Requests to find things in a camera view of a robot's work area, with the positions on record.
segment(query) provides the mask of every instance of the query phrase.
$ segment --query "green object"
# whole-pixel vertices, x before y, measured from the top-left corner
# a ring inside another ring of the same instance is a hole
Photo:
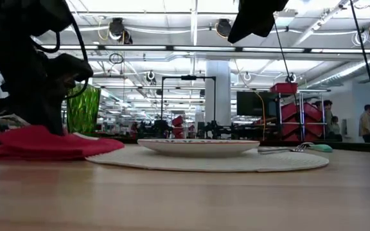
[[[72,96],[82,89],[77,85],[68,91]],[[101,89],[88,86],[80,96],[67,100],[67,127],[69,133],[89,134],[95,132],[98,110],[100,107]]]
[[[310,149],[315,151],[333,152],[333,148],[327,144],[310,144]]]

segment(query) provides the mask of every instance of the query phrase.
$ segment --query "red napkin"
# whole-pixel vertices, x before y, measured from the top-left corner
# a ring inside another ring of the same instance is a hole
[[[124,148],[122,142],[113,139],[53,135],[44,126],[0,133],[0,144],[0,160],[83,160]]]

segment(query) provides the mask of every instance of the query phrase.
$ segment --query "white pillar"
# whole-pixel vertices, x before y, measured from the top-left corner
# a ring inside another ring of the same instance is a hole
[[[216,76],[216,121],[219,125],[231,125],[231,70],[229,62],[209,60],[205,76]],[[205,122],[214,119],[214,81],[205,80]]]

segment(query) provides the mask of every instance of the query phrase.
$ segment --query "round placemat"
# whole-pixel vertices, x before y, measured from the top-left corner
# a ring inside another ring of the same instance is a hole
[[[138,167],[169,171],[199,172],[273,172],[313,169],[329,164],[324,157],[307,153],[282,152],[260,155],[257,150],[245,152],[246,155],[233,158],[186,158],[158,155],[141,146],[126,148],[87,157],[98,164]]]

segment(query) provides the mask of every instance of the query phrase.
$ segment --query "wooden table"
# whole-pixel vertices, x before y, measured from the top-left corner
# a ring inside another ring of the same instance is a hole
[[[235,174],[0,162],[0,231],[370,231],[370,153],[330,159]]]

